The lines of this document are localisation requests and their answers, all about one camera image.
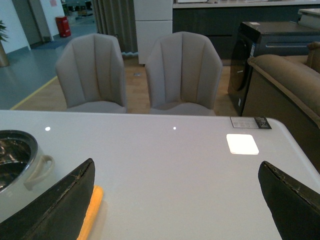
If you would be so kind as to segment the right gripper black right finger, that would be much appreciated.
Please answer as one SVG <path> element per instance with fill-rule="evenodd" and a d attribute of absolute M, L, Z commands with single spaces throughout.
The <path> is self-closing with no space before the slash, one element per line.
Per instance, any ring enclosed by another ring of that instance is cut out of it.
<path fill-rule="evenodd" d="M 283 240 L 320 238 L 320 194 L 267 161 L 258 170 L 263 198 Z"/>

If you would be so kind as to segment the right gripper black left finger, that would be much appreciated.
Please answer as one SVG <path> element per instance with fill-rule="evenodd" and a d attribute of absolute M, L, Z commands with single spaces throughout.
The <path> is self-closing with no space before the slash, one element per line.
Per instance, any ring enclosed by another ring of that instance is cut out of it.
<path fill-rule="evenodd" d="M 75 240 L 78 238 L 95 181 L 89 158 L 26 207 L 1 222 L 2 240 Z"/>

